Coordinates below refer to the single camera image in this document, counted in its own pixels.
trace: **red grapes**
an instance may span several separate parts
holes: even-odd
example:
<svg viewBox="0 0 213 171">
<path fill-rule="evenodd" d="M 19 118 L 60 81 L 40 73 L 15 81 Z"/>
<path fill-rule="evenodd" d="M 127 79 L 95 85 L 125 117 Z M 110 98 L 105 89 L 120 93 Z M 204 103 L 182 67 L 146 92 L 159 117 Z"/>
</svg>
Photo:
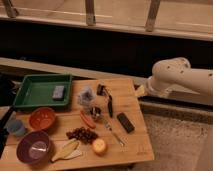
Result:
<svg viewBox="0 0 213 171">
<path fill-rule="evenodd" d="M 98 135 L 95 132 L 91 131 L 89 128 L 86 129 L 84 127 L 76 128 L 72 132 L 67 132 L 66 135 L 69 139 L 76 138 L 84 144 L 91 144 L 93 140 L 98 138 Z"/>
</svg>

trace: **green container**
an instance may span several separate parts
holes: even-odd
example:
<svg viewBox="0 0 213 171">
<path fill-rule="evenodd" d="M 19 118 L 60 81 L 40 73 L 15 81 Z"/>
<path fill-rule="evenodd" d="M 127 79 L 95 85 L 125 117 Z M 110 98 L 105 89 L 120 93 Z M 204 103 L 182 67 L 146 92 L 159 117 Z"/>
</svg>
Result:
<svg viewBox="0 0 213 171">
<path fill-rule="evenodd" d="M 70 103 L 72 76 L 68 74 L 38 74 L 24 77 L 13 107 L 33 109 L 41 106 L 66 107 Z M 63 100 L 53 100 L 55 86 L 65 88 Z"/>
</svg>

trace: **table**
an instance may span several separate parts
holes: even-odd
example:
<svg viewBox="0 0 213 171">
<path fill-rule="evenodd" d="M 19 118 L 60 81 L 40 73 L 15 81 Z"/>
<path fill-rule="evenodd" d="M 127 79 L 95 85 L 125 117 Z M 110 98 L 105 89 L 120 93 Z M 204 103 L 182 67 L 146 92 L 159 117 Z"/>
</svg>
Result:
<svg viewBox="0 0 213 171">
<path fill-rule="evenodd" d="M 144 118 L 138 100 L 134 95 L 133 81 L 129 78 L 73 81 L 70 106 L 66 110 L 56 110 L 56 123 L 47 130 L 53 144 L 49 156 L 51 157 L 56 150 L 67 142 L 66 132 L 72 131 L 77 127 L 86 127 L 79 116 L 82 107 L 77 103 L 77 94 L 84 86 L 90 86 L 96 92 L 98 84 L 104 84 L 113 97 L 114 117 L 110 118 L 108 115 L 105 97 L 96 96 L 94 103 L 102 109 L 102 114 L 110 122 L 113 130 L 125 142 L 124 147 L 116 141 L 103 124 L 96 124 L 94 131 L 108 144 L 108 151 L 104 156 L 95 155 L 91 145 L 81 143 L 79 149 L 83 152 L 83 155 L 80 157 L 72 160 L 60 160 L 55 163 L 51 163 L 49 159 L 46 159 L 36 165 L 26 165 L 21 163 L 16 157 L 16 148 L 21 138 L 9 136 L 0 159 L 1 170 L 65 170 L 154 160 Z M 120 112 L 126 113 L 135 126 L 135 131 L 132 134 L 127 134 L 118 122 L 116 114 Z M 28 123 L 29 113 L 19 111 L 16 114 L 16 118 L 25 123 L 28 131 L 33 131 Z"/>
</svg>

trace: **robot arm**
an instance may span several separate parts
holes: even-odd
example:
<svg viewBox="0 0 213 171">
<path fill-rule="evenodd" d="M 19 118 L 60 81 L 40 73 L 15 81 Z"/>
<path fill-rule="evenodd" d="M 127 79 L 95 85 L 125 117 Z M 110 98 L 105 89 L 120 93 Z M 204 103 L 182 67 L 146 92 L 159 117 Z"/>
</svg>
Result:
<svg viewBox="0 0 213 171">
<path fill-rule="evenodd" d="M 192 69 L 186 58 L 162 60 L 154 64 L 145 91 L 150 95 L 168 96 L 168 88 L 178 84 L 195 92 L 213 95 L 213 70 Z"/>
</svg>

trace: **purple plate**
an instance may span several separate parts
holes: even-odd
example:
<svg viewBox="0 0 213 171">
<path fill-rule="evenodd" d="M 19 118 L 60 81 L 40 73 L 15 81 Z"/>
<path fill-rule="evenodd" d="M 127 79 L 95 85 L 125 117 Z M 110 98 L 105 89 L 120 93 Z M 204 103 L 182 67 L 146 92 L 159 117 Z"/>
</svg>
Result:
<svg viewBox="0 0 213 171">
<path fill-rule="evenodd" d="M 18 144 L 16 154 L 23 163 L 38 163 L 45 158 L 50 150 L 50 145 L 47 133 L 43 131 L 31 132 Z"/>
</svg>

